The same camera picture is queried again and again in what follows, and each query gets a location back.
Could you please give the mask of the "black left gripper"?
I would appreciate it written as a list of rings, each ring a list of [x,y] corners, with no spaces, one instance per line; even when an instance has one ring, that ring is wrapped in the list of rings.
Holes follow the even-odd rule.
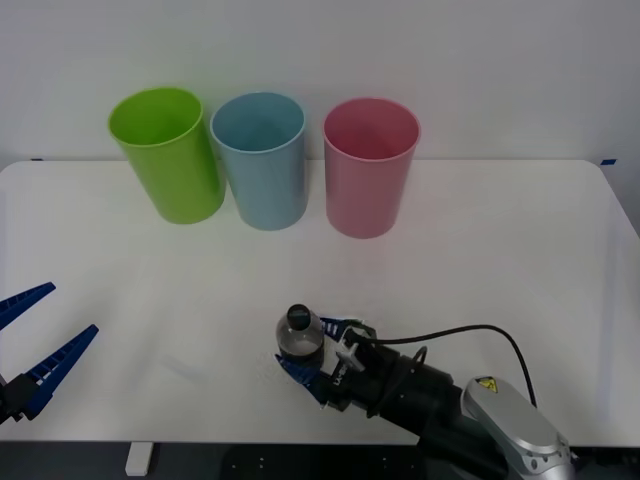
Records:
[[[0,301],[0,329],[56,289],[52,282]],[[55,390],[93,341],[99,329],[92,324],[25,373],[6,382],[1,378],[1,423],[23,417],[33,420],[52,399]]]

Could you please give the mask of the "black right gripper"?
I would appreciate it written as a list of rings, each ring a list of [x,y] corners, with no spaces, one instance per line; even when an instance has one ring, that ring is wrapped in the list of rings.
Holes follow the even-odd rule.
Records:
[[[374,343],[376,330],[352,318],[320,318],[324,335],[338,342],[334,370],[327,370],[324,357],[298,358],[282,353],[274,357],[280,367],[302,385],[322,406],[344,411],[358,406],[368,416],[377,416],[398,366],[400,354]]]

